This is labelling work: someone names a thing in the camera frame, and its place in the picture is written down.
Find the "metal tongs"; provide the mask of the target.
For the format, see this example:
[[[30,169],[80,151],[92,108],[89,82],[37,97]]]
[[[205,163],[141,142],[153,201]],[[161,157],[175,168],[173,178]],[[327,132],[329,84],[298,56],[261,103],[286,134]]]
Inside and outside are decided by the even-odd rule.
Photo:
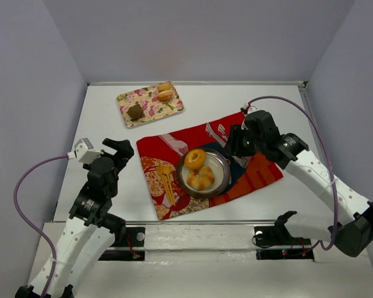
[[[222,149],[225,148],[226,142],[219,135],[215,133],[215,131],[212,129],[209,123],[206,124],[205,131],[210,137],[212,137],[219,143]],[[233,156],[233,159],[241,167],[247,168],[249,161],[246,158],[239,158],[239,157]]]

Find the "orange ring bagel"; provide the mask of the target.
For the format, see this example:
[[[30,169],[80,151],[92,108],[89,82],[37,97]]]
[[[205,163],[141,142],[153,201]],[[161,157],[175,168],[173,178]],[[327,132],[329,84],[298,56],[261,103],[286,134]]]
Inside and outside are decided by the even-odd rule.
[[[201,168],[206,160],[206,153],[202,149],[194,149],[186,154],[184,164],[188,169],[194,170]]]

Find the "striped twisted bread roll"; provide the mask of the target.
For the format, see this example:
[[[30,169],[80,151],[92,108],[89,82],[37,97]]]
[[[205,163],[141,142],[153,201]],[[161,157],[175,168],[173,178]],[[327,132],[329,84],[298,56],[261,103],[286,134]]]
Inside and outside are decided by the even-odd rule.
[[[209,189],[215,182],[213,170],[209,166],[190,171],[186,183],[197,191]]]

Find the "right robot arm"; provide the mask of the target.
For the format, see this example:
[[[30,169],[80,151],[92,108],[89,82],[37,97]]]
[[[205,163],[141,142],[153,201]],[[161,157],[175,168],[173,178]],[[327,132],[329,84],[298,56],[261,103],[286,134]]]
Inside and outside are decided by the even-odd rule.
[[[225,151],[238,158],[264,155],[303,183],[333,213],[333,224],[326,226],[315,217],[288,211],[277,218],[275,228],[288,237],[333,244],[345,255],[357,257],[373,240],[373,201],[331,173],[300,137],[281,134],[269,112],[243,109],[242,113],[242,124],[231,126]]]

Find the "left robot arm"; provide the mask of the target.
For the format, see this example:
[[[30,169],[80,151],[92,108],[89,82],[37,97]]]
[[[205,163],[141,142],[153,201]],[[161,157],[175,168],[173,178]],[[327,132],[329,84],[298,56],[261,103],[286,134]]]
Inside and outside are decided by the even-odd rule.
[[[16,297],[75,297],[95,262],[112,244],[124,238],[125,220],[110,214],[109,209],[118,194],[119,173],[134,156],[134,150],[128,140],[105,138],[103,145],[115,153],[97,150],[87,138],[81,138],[64,156],[82,163],[87,181],[70,208],[57,243],[21,211],[17,201],[20,184],[16,184],[13,201],[18,214],[51,249],[43,268],[28,285],[17,290]]]

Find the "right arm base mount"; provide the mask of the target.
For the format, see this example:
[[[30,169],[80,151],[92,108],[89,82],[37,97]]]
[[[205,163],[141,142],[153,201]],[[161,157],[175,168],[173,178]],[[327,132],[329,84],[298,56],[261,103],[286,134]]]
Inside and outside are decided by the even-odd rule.
[[[258,226],[252,244],[257,248],[258,260],[314,260],[311,240],[294,238],[281,227]]]

